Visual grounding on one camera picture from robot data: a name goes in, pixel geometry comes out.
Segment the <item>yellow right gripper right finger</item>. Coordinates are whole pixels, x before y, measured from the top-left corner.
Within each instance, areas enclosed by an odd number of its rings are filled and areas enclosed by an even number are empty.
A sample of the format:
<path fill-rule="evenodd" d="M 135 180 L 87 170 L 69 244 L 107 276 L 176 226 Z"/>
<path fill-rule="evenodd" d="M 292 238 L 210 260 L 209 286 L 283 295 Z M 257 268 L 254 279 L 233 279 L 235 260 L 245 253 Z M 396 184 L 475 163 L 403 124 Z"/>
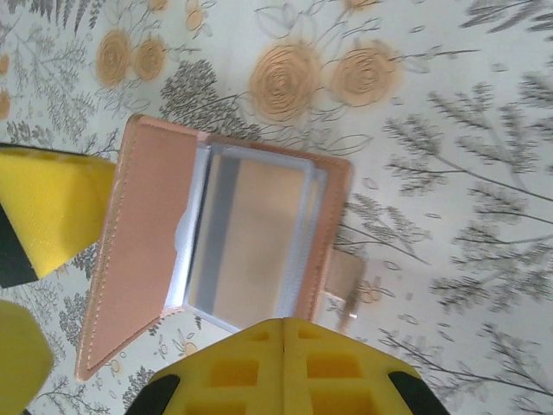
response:
<path fill-rule="evenodd" d="M 300 319 L 283 320 L 286 414 L 436 414 L 437 397 L 406 362 Z"/>

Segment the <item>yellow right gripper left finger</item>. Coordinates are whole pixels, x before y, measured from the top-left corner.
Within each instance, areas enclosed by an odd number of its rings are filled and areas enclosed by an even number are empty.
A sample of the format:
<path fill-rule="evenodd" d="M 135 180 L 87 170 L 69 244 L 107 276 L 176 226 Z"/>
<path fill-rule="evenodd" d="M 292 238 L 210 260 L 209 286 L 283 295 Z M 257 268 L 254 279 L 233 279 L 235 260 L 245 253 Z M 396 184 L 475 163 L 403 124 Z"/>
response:
<path fill-rule="evenodd" d="M 155 373 L 128 414 L 282 414 L 283 320 L 230 335 Z"/>

